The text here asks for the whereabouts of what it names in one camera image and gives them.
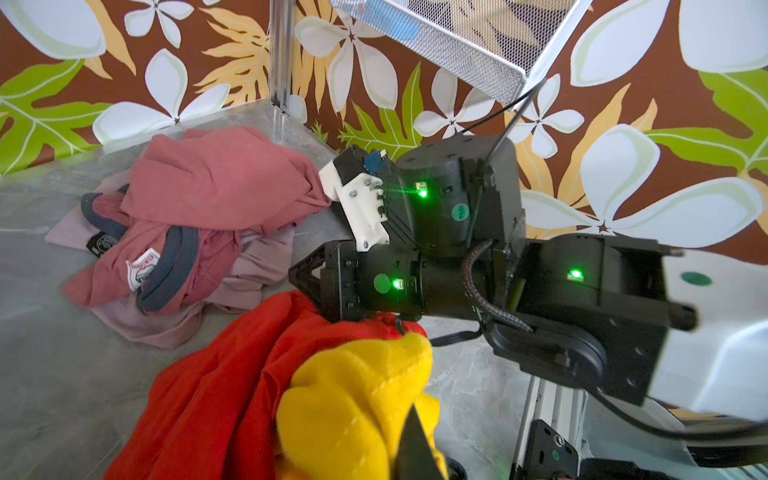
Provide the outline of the red cloth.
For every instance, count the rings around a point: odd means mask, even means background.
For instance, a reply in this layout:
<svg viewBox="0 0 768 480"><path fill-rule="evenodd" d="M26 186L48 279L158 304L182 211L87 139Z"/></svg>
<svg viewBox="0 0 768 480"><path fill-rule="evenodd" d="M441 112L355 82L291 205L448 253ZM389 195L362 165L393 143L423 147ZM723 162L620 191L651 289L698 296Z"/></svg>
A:
<svg viewBox="0 0 768 480"><path fill-rule="evenodd" d="M155 379L148 405L110 479L280 479L276 412L293 375L313 355L355 340L416 333L390 314L332 323L299 292L274 296L211 345Z"/></svg>

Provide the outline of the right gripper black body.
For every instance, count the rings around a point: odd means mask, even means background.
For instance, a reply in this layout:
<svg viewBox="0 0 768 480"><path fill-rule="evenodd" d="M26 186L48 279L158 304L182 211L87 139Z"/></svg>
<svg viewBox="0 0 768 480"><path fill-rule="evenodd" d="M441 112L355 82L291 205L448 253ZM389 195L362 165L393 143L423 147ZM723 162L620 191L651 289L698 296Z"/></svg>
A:
<svg viewBox="0 0 768 480"><path fill-rule="evenodd" d="M368 211L387 235L381 244L325 244L323 310L332 320L503 311L525 243L511 140L457 135L396 161L353 146L332 165L343 198L373 195Z"/></svg>

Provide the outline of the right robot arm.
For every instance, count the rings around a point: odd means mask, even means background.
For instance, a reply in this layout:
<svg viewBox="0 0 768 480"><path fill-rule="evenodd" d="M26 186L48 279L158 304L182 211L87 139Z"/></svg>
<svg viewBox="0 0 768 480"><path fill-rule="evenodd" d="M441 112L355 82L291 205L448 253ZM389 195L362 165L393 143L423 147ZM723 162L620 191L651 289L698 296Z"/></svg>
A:
<svg viewBox="0 0 768 480"><path fill-rule="evenodd" d="M525 235L516 153L455 136L398 161L350 147L322 172L350 240L296 263L291 283L332 322L392 312L474 321L539 381L590 394L700 467L767 459L767 270L650 239Z"/></svg>

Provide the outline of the yellow cloth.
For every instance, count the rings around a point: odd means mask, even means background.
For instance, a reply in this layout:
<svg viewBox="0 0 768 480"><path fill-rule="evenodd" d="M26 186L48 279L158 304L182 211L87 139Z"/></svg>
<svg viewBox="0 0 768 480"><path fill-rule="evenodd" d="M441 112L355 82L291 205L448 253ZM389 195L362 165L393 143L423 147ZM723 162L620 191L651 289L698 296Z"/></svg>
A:
<svg viewBox="0 0 768 480"><path fill-rule="evenodd" d="M430 342L416 333L355 340L310 357L277 408L277 477L392 479L407 416L416 411L428 463L447 478L434 439L440 403L424 391L432 366Z"/></svg>

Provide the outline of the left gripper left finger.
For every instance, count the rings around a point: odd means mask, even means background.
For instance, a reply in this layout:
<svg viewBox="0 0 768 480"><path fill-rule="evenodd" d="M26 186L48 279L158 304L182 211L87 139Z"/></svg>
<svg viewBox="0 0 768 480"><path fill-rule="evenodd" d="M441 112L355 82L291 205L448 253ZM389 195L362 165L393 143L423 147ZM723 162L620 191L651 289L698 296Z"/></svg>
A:
<svg viewBox="0 0 768 480"><path fill-rule="evenodd" d="M327 253L323 244L289 269L290 283L321 312L329 308Z"/></svg>

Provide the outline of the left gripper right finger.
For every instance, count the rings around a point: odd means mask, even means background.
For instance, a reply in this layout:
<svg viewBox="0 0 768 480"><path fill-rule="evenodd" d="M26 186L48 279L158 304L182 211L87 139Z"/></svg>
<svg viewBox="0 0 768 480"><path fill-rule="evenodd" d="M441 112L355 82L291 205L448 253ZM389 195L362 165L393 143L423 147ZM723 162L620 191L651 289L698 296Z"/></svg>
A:
<svg viewBox="0 0 768 480"><path fill-rule="evenodd" d="M415 406L408 412L403 426L395 458L395 479L444 479L427 441Z"/></svg>

